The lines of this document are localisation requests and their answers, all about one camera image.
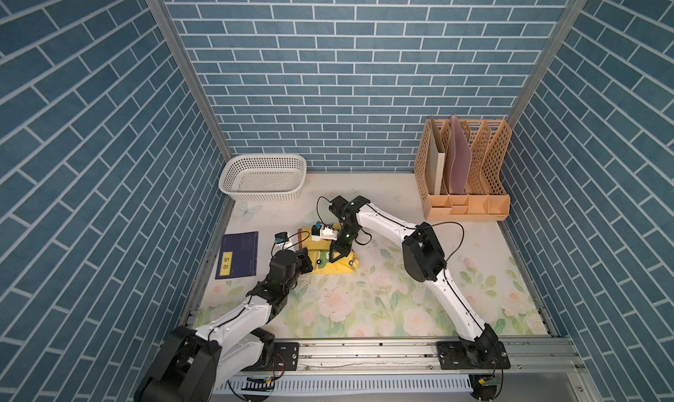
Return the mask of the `yellow cartoon car pillowcase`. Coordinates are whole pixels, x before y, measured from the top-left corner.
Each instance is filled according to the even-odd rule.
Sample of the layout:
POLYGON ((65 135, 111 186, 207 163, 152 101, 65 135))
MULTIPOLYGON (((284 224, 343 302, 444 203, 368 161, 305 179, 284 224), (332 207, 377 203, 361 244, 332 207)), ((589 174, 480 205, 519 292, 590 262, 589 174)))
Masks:
POLYGON ((312 273, 315 275, 342 275, 355 273, 360 267, 360 261, 354 251, 342 256, 338 251, 332 251, 330 246, 340 232, 341 227, 335 223, 328 228, 328 238, 314 235, 316 226, 306 226, 298 230, 302 243, 301 249, 307 249, 312 262, 312 273))

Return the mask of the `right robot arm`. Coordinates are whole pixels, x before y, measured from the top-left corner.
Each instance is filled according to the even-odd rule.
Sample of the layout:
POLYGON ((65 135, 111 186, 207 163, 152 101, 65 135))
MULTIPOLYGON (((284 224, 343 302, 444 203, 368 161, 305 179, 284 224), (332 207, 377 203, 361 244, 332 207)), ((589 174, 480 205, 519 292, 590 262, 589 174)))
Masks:
POLYGON ((473 366, 491 363, 500 354, 500 340, 463 296, 448 271, 445 255, 434 227, 427 223, 412 224, 398 219, 358 196, 350 201, 337 196, 329 210, 341 226, 328 250, 328 261, 336 263, 346 257, 359 233, 375 232, 400 245, 407 274, 424 284, 441 303, 453 322, 466 357, 473 366))

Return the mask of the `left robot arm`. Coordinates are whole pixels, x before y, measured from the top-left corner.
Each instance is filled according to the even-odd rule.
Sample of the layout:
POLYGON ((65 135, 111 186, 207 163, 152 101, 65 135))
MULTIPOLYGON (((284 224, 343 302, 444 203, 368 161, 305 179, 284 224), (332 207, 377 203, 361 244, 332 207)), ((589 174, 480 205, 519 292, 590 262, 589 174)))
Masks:
POLYGON ((287 304, 298 279, 312 272, 306 249, 284 249, 270 271, 228 314, 200 328, 168 334, 140 381, 135 401, 207 401, 216 386, 256 363, 270 362, 274 335, 263 329, 287 304))

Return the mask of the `dark blue book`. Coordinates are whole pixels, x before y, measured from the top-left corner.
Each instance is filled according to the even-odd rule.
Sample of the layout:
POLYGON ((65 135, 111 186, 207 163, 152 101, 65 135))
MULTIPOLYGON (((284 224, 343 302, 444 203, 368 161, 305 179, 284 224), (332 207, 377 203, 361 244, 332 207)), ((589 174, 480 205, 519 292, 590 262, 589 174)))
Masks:
POLYGON ((257 271, 258 232, 223 235, 216 260, 217 280, 254 277, 257 271))

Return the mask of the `white perforated plastic basket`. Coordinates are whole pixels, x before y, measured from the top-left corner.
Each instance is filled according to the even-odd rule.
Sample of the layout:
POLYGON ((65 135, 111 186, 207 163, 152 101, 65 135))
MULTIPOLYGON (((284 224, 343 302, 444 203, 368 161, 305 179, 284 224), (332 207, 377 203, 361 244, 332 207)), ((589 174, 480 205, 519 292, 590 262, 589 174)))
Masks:
POLYGON ((295 201, 306 172, 306 160, 298 154, 243 154, 226 163, 219 190, 234 201, 295 201))

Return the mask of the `beige folder in organizer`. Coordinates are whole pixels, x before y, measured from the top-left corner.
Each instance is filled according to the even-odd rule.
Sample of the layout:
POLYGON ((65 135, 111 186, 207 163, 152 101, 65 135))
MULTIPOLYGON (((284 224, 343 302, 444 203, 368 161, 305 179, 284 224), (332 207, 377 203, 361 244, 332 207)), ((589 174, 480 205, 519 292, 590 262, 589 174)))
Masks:
POLYGON ((443 134, 445 120, 431 118, 428 121, 428 152, 425 179, 430 195, 446 195, 448 188, 445 180, 446 149, 443 134))

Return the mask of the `pink folder in organizer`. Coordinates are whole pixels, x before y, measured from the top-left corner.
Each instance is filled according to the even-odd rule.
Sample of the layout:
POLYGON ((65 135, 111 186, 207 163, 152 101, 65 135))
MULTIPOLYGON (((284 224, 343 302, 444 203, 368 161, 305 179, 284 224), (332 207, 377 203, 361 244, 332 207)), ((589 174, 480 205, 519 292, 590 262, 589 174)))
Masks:
POLYGON ((449 175, 449 187, 452 194, 464 194, 468 177, 472 152, 466 136, 463 132, 461 121, 456 115, 451 119, 451 170, 449 175))

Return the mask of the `orange plastic file organizer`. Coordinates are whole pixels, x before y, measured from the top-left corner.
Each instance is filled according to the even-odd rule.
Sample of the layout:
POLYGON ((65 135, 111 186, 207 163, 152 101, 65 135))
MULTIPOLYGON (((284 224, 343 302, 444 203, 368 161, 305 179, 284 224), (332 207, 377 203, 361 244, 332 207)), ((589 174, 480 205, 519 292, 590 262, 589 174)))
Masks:
POLYGON ((451 170, 451 119, 445 120, 443 134, 446 149, 446 195, 430 195, 425 179, 428 152, 428 119, 414 163, 414 175, 421 196, 424 216, 428 221, 502 221, 510 212, 510 197, 500 181, 512 129, 503 120, 464 120, 463 132, 472 152, 470 174, 464 194, 452 194, 449 187, 451 170))

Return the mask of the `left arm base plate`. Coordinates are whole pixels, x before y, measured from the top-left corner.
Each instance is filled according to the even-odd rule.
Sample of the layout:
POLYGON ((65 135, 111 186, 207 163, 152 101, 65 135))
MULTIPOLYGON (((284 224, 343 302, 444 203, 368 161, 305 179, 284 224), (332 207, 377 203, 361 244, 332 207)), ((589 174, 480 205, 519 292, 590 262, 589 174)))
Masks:
POLYGON ((296 371, 299 358, 298 342, 275 342, 274 347, 269 345, 263 348, 261 357, 256 363, 245 368, 245 371, 269 371, 280 373, 296 371))

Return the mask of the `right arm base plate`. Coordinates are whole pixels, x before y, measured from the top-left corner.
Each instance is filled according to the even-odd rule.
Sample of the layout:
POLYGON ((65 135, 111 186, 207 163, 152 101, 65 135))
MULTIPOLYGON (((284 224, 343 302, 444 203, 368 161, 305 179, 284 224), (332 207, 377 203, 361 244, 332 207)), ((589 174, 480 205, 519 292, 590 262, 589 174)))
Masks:
POLYGON ((501 341, 479 349, 474 342, 440 341, 436 344, 442 370, 509 370, 511 363, 501 341))

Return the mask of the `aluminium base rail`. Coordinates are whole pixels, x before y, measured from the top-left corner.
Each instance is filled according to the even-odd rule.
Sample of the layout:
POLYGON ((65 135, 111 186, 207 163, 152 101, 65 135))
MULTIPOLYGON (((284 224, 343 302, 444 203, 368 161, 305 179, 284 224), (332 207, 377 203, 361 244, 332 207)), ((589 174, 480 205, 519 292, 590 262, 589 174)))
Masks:
POLYGON ((338 374, 441 374, 461 372, 491 373, 574 373, 584 370, 584 363, 569 338, 547 335, 507 336, 505 345, 509 370, 442 370, 436 344, 454 341, 449 338, 367 338, 277 340, 298 342, 296 371, 288 375, 338 374))

